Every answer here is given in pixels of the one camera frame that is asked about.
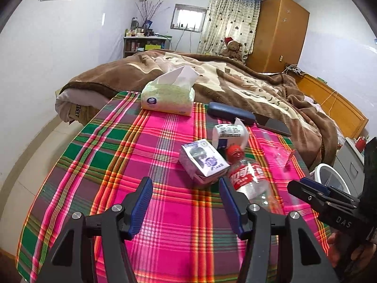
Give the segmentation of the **person's right hand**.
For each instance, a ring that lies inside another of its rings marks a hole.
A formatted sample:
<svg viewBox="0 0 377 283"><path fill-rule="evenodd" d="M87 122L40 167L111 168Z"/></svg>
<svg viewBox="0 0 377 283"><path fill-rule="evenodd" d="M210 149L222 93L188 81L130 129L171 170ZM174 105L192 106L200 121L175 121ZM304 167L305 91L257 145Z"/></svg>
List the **person's right hand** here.
<svg viewBox="0 0 377 283"><path fill-rule="evenodd" d="M340 239L343 236L340 232L334 232L327 239L329 245L328 259L330 260L332 266L335 268L342 256L340 252ZM375 252L375 245L373 243L365 243L355 249L351 255L351 260L353 261L354 267L361 270L365 268Z"/></svg>

